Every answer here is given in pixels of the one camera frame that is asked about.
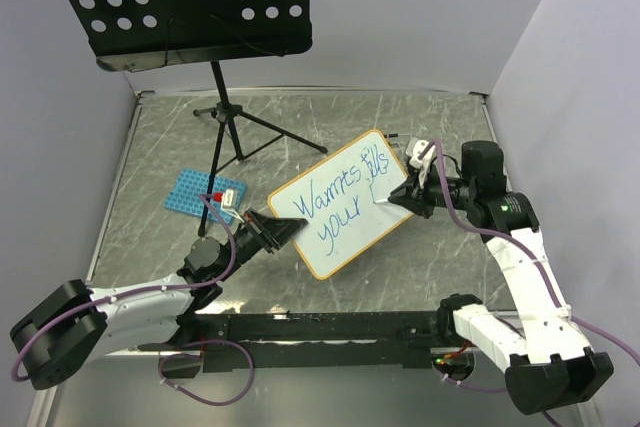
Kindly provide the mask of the yellow framed whiteboard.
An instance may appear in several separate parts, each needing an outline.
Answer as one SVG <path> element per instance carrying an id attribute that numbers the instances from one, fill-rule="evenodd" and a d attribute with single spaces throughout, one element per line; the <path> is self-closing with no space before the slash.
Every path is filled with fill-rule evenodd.
<path id="1" fill-rule="evenodd" d="M 311 274 L 325 280 L 394 229 L 411 213 L 374 204 L 407 178 L 384 135 L 371 129 L 273 191 L 267 199 L 280 218 L 305 218 L 293 243 Z"/>

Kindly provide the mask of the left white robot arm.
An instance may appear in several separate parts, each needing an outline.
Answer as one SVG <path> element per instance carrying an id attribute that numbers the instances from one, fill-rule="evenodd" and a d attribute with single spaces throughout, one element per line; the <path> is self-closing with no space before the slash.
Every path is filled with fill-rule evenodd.
<path id="1" fill-rule="evenodd" d="M 183 266 L 161 279 L 107 289 L 81 279 L 63 283 L 11 328 L 18 353 L 12 379 L 46 390 L 116 351 L 147 344 L 189 347 L 198 334 L 194 315 L 221 295 L 221 281 L 257 253 L 277 252 L 307 224 L 249 209 L 237 229 L 225 231 L 225 243 L 197 239 Z"/>

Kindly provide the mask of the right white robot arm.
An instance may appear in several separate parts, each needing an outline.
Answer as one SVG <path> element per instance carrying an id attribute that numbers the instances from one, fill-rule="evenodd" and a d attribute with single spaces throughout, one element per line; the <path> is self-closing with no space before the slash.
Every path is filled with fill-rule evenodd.
<path id="1" fill-rule="evenodd" d="M 513 299 L 519 329 L 492 314 L 471 294 L 441 301 L 436 331 L 448 345 L 464 340 L 504 374 L 506 391 L 525 415 L 590 400 L 613 375 L 571 313 L 549 265 L 539 220 L 529 199 L 508 187 L 504 153 L 492 141 L 468 141 L 445 172 L 439 141 L 413 138 L 405 150 L 407 179 L 388 202 L 429 218 L 445 208 L 461 229 L 477 234 L 497 262 Z"/>

